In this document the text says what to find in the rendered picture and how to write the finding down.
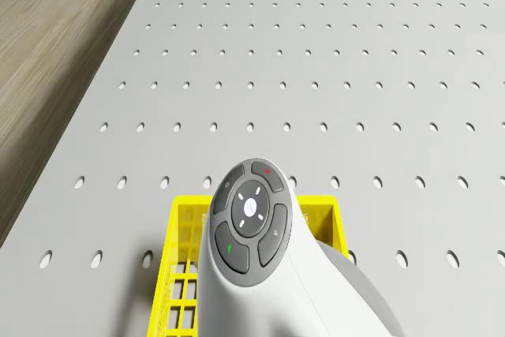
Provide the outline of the yellow basket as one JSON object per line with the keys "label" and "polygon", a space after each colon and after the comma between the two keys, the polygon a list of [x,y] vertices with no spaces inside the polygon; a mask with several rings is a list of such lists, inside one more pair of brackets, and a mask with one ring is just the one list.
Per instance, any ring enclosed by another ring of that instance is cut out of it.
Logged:
{"label": "yellow basket", "polygon": [[[348,257],[346,237],[333,196],[299,196],[314,237]],[[200,240],[211,197],[174,198],[167,227],[147,337],[198,337],[196,307]]]}

